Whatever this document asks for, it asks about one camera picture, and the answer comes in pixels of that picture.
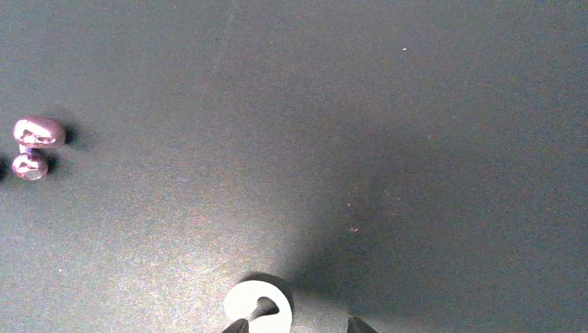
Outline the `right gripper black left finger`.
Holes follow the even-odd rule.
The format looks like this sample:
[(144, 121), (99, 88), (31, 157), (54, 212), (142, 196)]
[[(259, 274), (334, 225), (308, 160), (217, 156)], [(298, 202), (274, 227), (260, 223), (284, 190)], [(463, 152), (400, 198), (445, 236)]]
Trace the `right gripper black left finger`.
[(222, 333), (249, 333), (249, 321), (245, 318), (240, 318), (226, 327)]

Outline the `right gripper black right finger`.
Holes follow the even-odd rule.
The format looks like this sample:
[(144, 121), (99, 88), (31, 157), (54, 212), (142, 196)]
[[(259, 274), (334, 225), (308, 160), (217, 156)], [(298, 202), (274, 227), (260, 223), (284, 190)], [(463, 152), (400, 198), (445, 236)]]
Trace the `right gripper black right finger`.
[(361, 318), (350, 316), (347, 319), (347, 333), (377, 333), (377, 331)]

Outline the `white earbud one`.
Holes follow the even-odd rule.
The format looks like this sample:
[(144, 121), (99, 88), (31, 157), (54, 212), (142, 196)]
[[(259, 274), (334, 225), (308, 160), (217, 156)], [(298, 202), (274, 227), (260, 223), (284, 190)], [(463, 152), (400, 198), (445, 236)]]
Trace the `white earbud one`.
[(245, 319), (255, 311), (257, 301), (263, 297), (273, 301), (278, 312), (250, 321), (250, 332), (289, 333), (293, 322), (292, 307), (286, 295), (269, 282), (248, 280), (236, 284), (225, 297), (225, 314), (232, 321)]

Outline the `purple earbud one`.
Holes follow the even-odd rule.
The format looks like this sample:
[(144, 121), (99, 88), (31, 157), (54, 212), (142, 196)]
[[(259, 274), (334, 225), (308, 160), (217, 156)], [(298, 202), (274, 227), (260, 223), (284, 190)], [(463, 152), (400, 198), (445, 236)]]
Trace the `purple earbud one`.
[(19, 155), (11, 164), (13, 173), (24, 180), (39, 180), (49, 172), (49, 164), (40, 151), (64, 146), (67, 132), (54, 119), (27, 116), (16, 121), (12, 136), (19, 147)]

